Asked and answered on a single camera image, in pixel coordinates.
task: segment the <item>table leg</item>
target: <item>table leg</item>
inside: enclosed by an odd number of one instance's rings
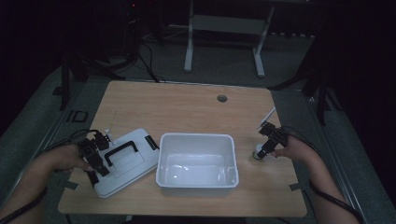
[[[190,1],[190,18],[189,18],[189,43],[187,46],[186,52],[186,61],[184,62],[184,71],[190,72],[192,65],[192,53],[193,53],[193,44],[192,44],[192,20],[193,20],[193,5],[194,2]]]
[[[259,45],[256,48],[253,48],[253,57],[254,57],[254,62],[256,64],[258,77],[265,76],[264,68],[262,66],[262,56],[260,55],[260,53],[262,52],[262,46],[264,45],[265,37],[267,37],[268,28],[270,27],[271,19],[274,15],[274,10],[275,10],[275,7],[270,8],[267,19],[265,20],[264,26],[262,27],[262,34],[260,37]]]

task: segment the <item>gray carpet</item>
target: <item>gray carpet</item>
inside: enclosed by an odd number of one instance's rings
[[[262,88],[292,77],[312,43],[312,39],[303,37],[269,36],[262,53],[266,77],[258,78],[251,48],[246,43],[243,47],[237,47],[197,38],[192,71],[185,73],[186,42],[183,34],[167,39],[164,47],[151,42],[150,36],[145,39],[153,52],[152,71],[166,81]],[[149,49],[142,46],[140,53],[149,63]],[[149,80],[149,74],[141,61],[118,74],[127,77],[127,80]],[[66,138],[76,130],[90,127],[108,81],[106,77],[92,74],[87,83],[72,82],[72,100],[64,112],[59,111],[60,97],[51,95],[53,89],[60,85],[60,69],[43,82],[0,139],[0,152],[3,155],[0,157],[1,202],[6,199],[18,174],[37,150]],[[395,209],[345,113],[330,105],[332,110],[325,113],[327,125],[322,127],[315,117],[315,97],[307,99],[299,92],[303,85],[301,81],[283,91],[272,91],[281,123],[298,129],[317,146],[341,191],[362,211],[367,223],[396,223]],[[71,110],[88,111],[88,120],[84,123],[66,122]],[[305,168],[298,163],[294,165],[299,180],[307,183]],[[45,223],[66,223],[65,215],[57,211],[66,180],[67,175],[55,174],[49,183]],[[315,223],[309,203],[306,206],[306,217],[285,219],[290,223]],[[125,217],[70,215],[70,219],[73,223],[121,223]],[[248,217],[246,223],[284,222],[275,217]]]

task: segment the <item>forearm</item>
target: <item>forearm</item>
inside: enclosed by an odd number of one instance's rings
[[[6,217],[34,201],[46,187],[51,173],[52,170],[46,162],[42,160],[33,161],[26,168],[9,200],[0,210],[0,218]],[[42,209],[42,207],[42,204],[33,207],[11,223],[39,223],[42,213],[37,210]]]
[[[306,164],[312,184],[320,191],[346,203],[343,194],[332,180],[326,165],[321,158]],[[358,223],[358,220],[347,210],[313,193],[313,203],[318,223]]]

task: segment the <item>dark background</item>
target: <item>dark background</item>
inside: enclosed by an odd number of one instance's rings
[[[188,1],[149,2],[162,6],[164,25],[187,24]],[[222,12],[227,12],[231,3],[237,1],[225,2],[217,4]],[[70,47],[65,44],[66,39],[78,39],[73,35],[78,32],[101,36],[97,33],[100,31],[95,27],[89,3],[78,0],[1,1],[0,134],[18,116],[43,79],[60,66],[65,51]],[[343,3],[346,7],[342,9],[279,5],[270,30],[286,35],[316,35],[324,19],[332,20],[330,26],[325,27],[328,29],[327,33],[324,32],[326,35],[317,36],[328,45],[321,45],[323,49],[310,50],[311,56],[307,57],[311,60],[305,66],[315,66],[319,60],[332,61],[329,86],[335,89],[389,197],[395,203],[396,180],[392,172],[396,170],[396,162],[392,140],[396,124],[396,94],[393,90],[396,79],[396,6],[387,0]],[[101,46],[92,50],[98,50],[97,55],[103,53],[106,44],[103,38],[92,38],[92,42]],[[332,50],[330,58],[327,57],[329,50]]]

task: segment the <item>black cable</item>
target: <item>black cable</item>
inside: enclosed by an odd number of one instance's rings
[[[151,72],[151,70],[149,69],[149,66],[146,64],[146,62],[145,62],[145,60],[142,58],[142,56],[138,53],[137,54],[138,56],[139,56],[139,59],[143,62],[143,64],[145,65],[145,67],[146,67],[146,69],[147,69],[147,71],[148,71],[148,74],[151,76],[151,78],[155,81],[155,82],[160,82],[159,80],[158,80],[158,78],[156,78],[155,76],[154,76],[154,74]]]
[[[81,136],[83,136],[83,135],[86,135],[86,134],[88,134],[88,133],[98,133],[98,132],[99,132],[99,131],[97,131],[97,130],[89,130],[89,129],[81,129],[81,130],[78,130],[78,131],[76,131],[76,132],[70,134],[70,136],[69,136],[68,138],[65,138],[65,139],[63,139],[63,140],[61,140],[61,141],[59,141],[59,142],[56,142],[56,143],[50,145],[49,147],[46,147],[44,150],[42,150],[41,152],[39,152],[35,157],[37,158],[39,155],[41,155],[41,154],[43,154],[43,153],[46,153],[46,152],[48,152],[48,151],[51,151],[52,149],[54,149],[54,148],[56,148],[56,147],[63,146],[63,145],[66,145],[66,144],[71,144],[71,142],[72,142],[73,140],[75,140],[75,139],[77,139],[77,138],[79,138],[79,137],[81,137]]]
[[[23,213],[29,211],[32,208],[34,208],[43,200],[43,198],[44,198],[44,196],[46,196],[46,194],[47,194],[47,188],[44,188],[43,191],[41,191],[41,193],[32,202],[26,204],[24,207],[14,211],[14,212],[12,212],[8,216],[0,219],[0,224],[6,224],[6,223],[12,221],[14,218],[22,215]]]
[[[135,68],[138,68],[138,69],[140,69],[140,70],[146,70],[146,69],[144,69],[144,68],[142,68],[142,67],[139,67],[139,66],[137,66],[137,65],[134,65],[134,67],[135,67]],[[156,77],[156,78],[162,79],[162,80],[163,80],[163,83],[166,82],[166,79],[165,79],[164,77],[160,77],[160,76],[155,76],[155,77]]]
[[[311,180],[309,180],[309,188],[312,189],[318,196],[326,199],[327,201],[334,203],[335,205],[347,210],[350,214],[352,214],[358,221],[359,223],[363,223],[363,218],[361,217],[361,214],[356,211],[352,206],[350,206],[347,203],[342,202],[341,200],[334,198],[332,195],[327,194],[325,192],[320,191],[315,187],[315,185],[312,183]]]
[[[301,132],[299,132],[298,130],[296,130],[295,128],[292,128],[292,127],[290,127],[290,126],[282,126],[282,127],[279,128],[279,130],[280,130],[282,133],[285,133],[285,134],[287,134],[287,135],[290,135],[290,136],[293,136],[293,137],[297,138],[298,140],[302,141],[303,143],[305,143],[307,146],[311,147],[312,149],[314,149],[314,151],[316,151],[316,152],[318,153],[318,150],[317,150],[317,148],[315,147],[315,145],[312,144],[312,143],[310,143],[310,142],[308,141],[308,139],[307,139]]]
[[[290,224],[287,220],[285,220],[285,219],[283,219],[283,218],[281,218],[281,217],[277,217],[276,219],[277,219],[277,220],[280,220],[280,221],[282,221],[282,222],[284,222],[284,223],[286,223],[286,224]]]
[[[155,82],[160,82],[160,81],[156,81],[156,80],[158,80],[158,77],[160,79],[162,79],[163,82],[166,82],[165,78],[160,77],[160,76],[155,76],[154,73],[152,72],[152,55],[153,55],[153,53],[152,53],[151,47],[149,47],[147,44],[145,44],[143,42],[142,42],[142,45],[145,46],[148,49],[148,51],[149,51],[149,66],[147,66],[146,62],[144,62],[144,60],[142,59],[142,57],[140,55],[139,55],[139,57],[143,61],[143,63],[145,64],[145,66],[146,66],[148,72],[150,73],[151,77],[153,77]]]

